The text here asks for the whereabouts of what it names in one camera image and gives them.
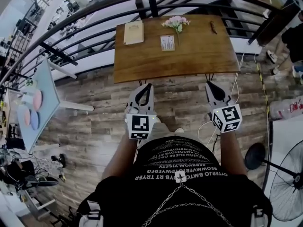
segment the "black railing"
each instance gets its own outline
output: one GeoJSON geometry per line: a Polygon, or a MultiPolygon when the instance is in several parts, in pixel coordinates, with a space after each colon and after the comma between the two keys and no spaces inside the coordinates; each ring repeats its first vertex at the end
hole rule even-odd
{"type": "MultiPolygon", "coordinates": [[[[284,26],[281,26],[280,24],[273,24],[273,21],[275,21],[275,19],[277,17],[281,18],[283,17],[284,18],[284,24],[287,23],[287,22],[290,22],[290,20],[296,15],[296,13],[298,12],[298,7],[294,4],[288,4],[287,6],[285,6],[284,8],[282,9],[278,9],[278,8],[275,8],[273,6],[271,6],[270,4],[267,4],[261,0],[242,0],[242,1],[245,1],[245,2],[248,2],[248,3],[252,3],[252,4],[255,4],[255,5],[258,5],[262,8],[265,8],[265,9],[269,9],[271,11],[271,14],[269,16],[268,19],[266,19],[264,17],[263,14],[261,13],[258,13],[258,12],[255,12],[255,11],[250,11],[248,9],[244,9],[244,8],[238,8],[236,6],[225,6],[225,5],[220,5],[220,4],[205,4],[205,3],[188,3],[188,2],[191,2],[193,0],[184,0],[182,1],[181,3],[178,3],[178,4],[175,4],[175,2],[179,1],[179,0],[172,0],[170,2],[168,2],[167,4],[162,4],[162,2],[166,1],[166,0],[159,0],[159,1],[156,1],[156,0],[148,0],[149,1],[149,7],[139,7],[138,9],[135,9],[135,10],[131,10],[131,11],[127,11],[127,12],[122,12],[122,13],[119,13],[119,14],[115,14],[115,15],[112,15],[112,16],[109,16],[107,18],[103,18],[99,21],[96,21],[94,23],[91,23],[89,25],[86,25],[72,33],[69,33],[67,34],[66,36],[64,36],[63,38],[61,38],[60,40],[56,41],[55,43],[53,43],[52,45],[48,45],[49,47],[47,47],[46,49],[42,50],[40,53],[38,53],[36,56],[34,56],[32,59],[30,59],[26,64],[24,64],[23,66],[20,66],[23,62],[23,60],[37,47],[39,46],[42,46],[42,47],[46,47],[45,46],[45,41],[51,37],[52,35],[54,35],[55,33],[57,33],[58,31],[60,31],[62,28],[68,26],[70,23],[72,22],[75,22],[77,21],[78,19],[81,19],[91,13],[94,13],[96,11],[99,11],[101,9],[105,9],[105,8],[108,8],[108,7],[111,7],[113,5],[117,5],[117,4],[120,4],[120,3],[123,3],[123,2],[127,2],[127,1],[131,1],[131,0],[103,0],[103,1],[98,1],[96,3],[94,3],[93,5],[85,8],[85,9],[82,9],[80,10],[79,12],[73,14],[72,16],[66,18],[64,21],[62,21],[61,23],[57,24],[55,27],[53,27],[51,30],[49,30],[48,32],[46,32],[43,36],[41,36],[39,39],[37,39],[21,56],[20,58],[18,59],[18,61],[10,68],[10,70],[7,72],[7,74],[4,76],[4,78],[2,78],[1,82],[0,82],[0,85],[2,85],[5,81],[8,81],[9,83],[10,82],[16,82],[13,84],[13,87],[15,89],[18,89],[25,80],[19,80],[20,76],[18,76],[18,74],[25,68],[29,67],[29,64],[31,64],[34,60],[37,60],[37,58],[42,55],[43,53],[45,52],[53,52],[53,54],[51,54],[50,56],[48,56],[48,58],[52,58],[54,56],[61,56],[60,59],[58,59],[56,62],[58,61],[62,61],[62,59],[66,59],[64,63],[60,64],[60,66],[64,66],[66,64],[69,64],[69,63],[73,63],[73,64],[76,64],[76,61],[79,61],[81,59],[84,59],[86,57],[89,57],[89,56],[92,56],[92,55],[95,55],[95,54],[98,54],[98,53],[102,53],[102,52],[105,52],[105,51],[108,51],[108,50],[112,50],[114,49],[114,42],[115,42],[115,37],[111,37],[109,39],[105,39],[103,41],[100,41],[100,42],[97,42],[97,43],[94,43],[94,44],[91,44],[89,46],[85,46],[84,48],[81,48],[81,49],[78,49],[72,53],[69,53],[69,54],[65,54],[63,55],[63,52],[68,49],[68,48],[71,48],[72,46],[75,46],[75,45],[78,45],[84,41],[87,41],[89,39],[92,39],[92,38],[95,38],[95,37],[98,37],[100,35],[105,35],[107,33],[111,33],[111,32],[114,32],[116,30],[116,28],[111,28],[111,29],[107,29],[107,30],[104,30],[104,31],[101,31],[101,32],[98,32],[98,33],[95,33],[93,35],[90,35],[86,38],[83,38],[83,39],[80,39],[74,43],[71,43],[70,45],[62,48],[62,49],[59,49],[59,51],[56,51],[54,49],[50,49],[56,45],[58,45],[61,41],[63,40],[66,40],[68,38],[70,38],[71,36],[77,34],[77,33],[80,33],[82,31],[85,31],[89,28],[92,28],[94,26],[97,26],[97,25],[100,25],[104,22],[107,22],[107,21],[110,21],[110,20],[113,20],[113,19],[116,19],[116,18],[119,18],[119,17],[124,17],[124,16],[127,16],[127,15],[131,15],[131,14],[137,14],[137,16],[132,20],[132,21],[135,21],[137,19],[140,18],[140,15],[144,15],[146,14],[146,12],[150,12],[149,15],[146,15],[146,17],[158,17],[158,16],[162,16],[166,13],[168,13],[169,11],[173,10],[173,9],[176,9],[176,8],[185,8],[185,7],[193,7],[193,8],[212,8],[212,9],[230,9],[230,10],[233,10],[233,11],[238,11],[238,12],[243,12],[243,13],[248,13],[248,14],[252,14],[252,15],[255,15],[255,16],[258,16],[258,17],[262,17],[265,19],[265,21],[263,23],[259,23],[259,22],[256,22],[254,20],[250,21],[250,20],[247,20],[247,19],[241,19],[241,18],[234,18],[234,17],[227,17],[227,16],[223,16],[222,17],[222,20],[230,20],[230,21],[237,21],[237,22],[241,22],[241,23],[247,23],[247,24],[252,24],[252,25],[257,25],[259,26],[259,29],[258,30],[253,30],[253,29],[248,29],[248,28],[240,28],[240,27],[236,27],[236,26],[227,26],[226,28],[228,30],[235,30],[235,31],[241,31],[241,32],[250,32],[252,33],[252,36],[251,38],[249,39],[249,43],[252,43],[255,39],[257,39],[257,41],[259,42],[259,44],[263,44],[264,41],[268,40],[268,38],[266,38],[265,36],[265,31],[266,30],[271,30],[273,26],[275,26],[275,33],[276,35],[282,31],[282,29],[285,27],[284,26]],[[96,47],[96,46],[99,46],[99,45],[103,45],[103,47],[101,47],[101,49],[97,50],[97,51],[93,51],[93,53],[88,53],[88,54],[85,54],[85,55],[82,55],[82,56],[78,56],[76,58],[71,58],[72,55],[76,54],[76,53],[79,53],[79,52],[82,52],[84,50],[87,50],[87,49],[91,49],[93,47],[96,47]],[[12,74],[12,73],[15,73],[15,76],[13,76],[10,80],[7,80],[7,78],[12,74]]],[[[23,75],[27,75],[29,77],[31,77],[33,75],[30,74],[31,71],[34,71],[34,68],[36,68],[41,62],[37,62],[33,67],[29,67],[28,70],[25,70],[25,72],[22,72],[23,75]]]]}

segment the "wood plank flooring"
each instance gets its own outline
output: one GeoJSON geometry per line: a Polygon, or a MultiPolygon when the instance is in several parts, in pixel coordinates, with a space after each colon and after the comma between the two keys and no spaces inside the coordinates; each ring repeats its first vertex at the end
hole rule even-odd
{"type": "MultiPolygon", "coordinates": [[[[270,102],[303,94],[303,87],[296,86],[291,76],[280,78],[270,75],[273,65],[262,60],[262,72],[270,102]]],[[[214,81],[232,88],[235,74],[216,74],[214,81]]],[[[209,105],[205,94],[205,76],[193,75],[148,80],[154,85],[155,110],[171,131],[183,128],[197,135],[201,124],[209,121],[209,105]]],[[[255,142],[267,143],[267,117],[265,97],[253,57],[244,56],[238,76],[239,104],[243,122],[236,131],[243,156],[255,142]]],[[[39,189],[39,198],[55,198],[55,214],[67,214],[68,206],[77,208],[79,203],[94,191],[105,166],[113,156],[124,133],[123,115],[126,102],[138,82],[114,84],[113,67],[81,74],[77,80],[63,79],[57,84],[61,99],[84,103],[95,107],[93,112],[60,109],[51,119],[39,144],[60,143],[60,147],[37,152],[39,158],[64,153],[67,181],[49,188],[39,189]]],[[[233,97],[238,96],[235,87],[233,97]]],[[[200,139],[206,145],[214,128],[212,124],[200,131],[200,139]]],[[[208,147],[213,147],[215,137],[208,147]]],[[[215,146],[215,156],[220,161],[220,143],[215,146]]],[[[265,167],[249,171],[249,178],[262,186],[265,167]]]]}

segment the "fan base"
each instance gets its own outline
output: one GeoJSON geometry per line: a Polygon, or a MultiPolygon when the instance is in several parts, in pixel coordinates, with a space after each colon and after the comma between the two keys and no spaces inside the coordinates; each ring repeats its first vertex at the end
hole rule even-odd
{"type": "Polygon", "coordinates": [[[265,158],[265,147],[262,143],[253,144],[247,151],[245,156],[245,166],[249,170],[257,169],[262,164],[262,160],[265,158]]]}

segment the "brown object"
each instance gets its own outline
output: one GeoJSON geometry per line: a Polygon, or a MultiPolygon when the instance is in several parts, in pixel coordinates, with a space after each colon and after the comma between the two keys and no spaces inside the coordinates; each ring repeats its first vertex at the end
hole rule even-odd
{"type": "Polygon", "coordinates": [[[180,33],[161,25],[169,17],[144,19],[144,42],[124,45],[124,25],[118,25],[115,45],[115,83],[189,74],[240,71],[226,28],[219,16],[185,15],[190,21],[180,33]],[[210,26],[214,24],[217,35],[210,26]],[[175,36],[175,51],[161,50],[160,36],[175,36]]]}

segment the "person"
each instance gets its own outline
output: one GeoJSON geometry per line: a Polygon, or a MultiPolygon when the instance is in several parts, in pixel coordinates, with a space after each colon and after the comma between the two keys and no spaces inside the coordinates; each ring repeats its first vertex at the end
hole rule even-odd
{"type": "MultiPolygon", "coordinates": [[[[298,17],[300,21],[303,22],[303,10],[299,12],[298,17]]],[[[271,60],[272,63],[276,63],[278,56],[284,49],[284,46],[286,44],[287,48],[289,49],[288,56],[283,60],[283,62],[279,65],[277,65],[273,70],[273,74],[285,74],[288,73],[292,67],[289,65],[292,65],[295,62],[301,62],[303,60],[303,53],[301,51],[301,41],[303,39],[303,23],[299,24],[297,27],[289,28],[286,30],[279,40],[275,52],[271,52],[270,50],[267,51],[267,56],[271,60]]],[[[294,77],[297,77],[298,72],[296,70],[297,64],[293,66],[293,75],[294,77]]]]}
{"type": "Polygon", "coordinates": [[[139,144],[134,162],[137,140],[126,130],[101,182],[79,205],[75,226],[90,226],[85,223],[97,210],[105,227],[249,227],[255,208],[270,226],[272,206],[247,178],[235,133],[220,138],[221,166],[197,137],[182,129],[170,132],[159,121],[139,144]]]}

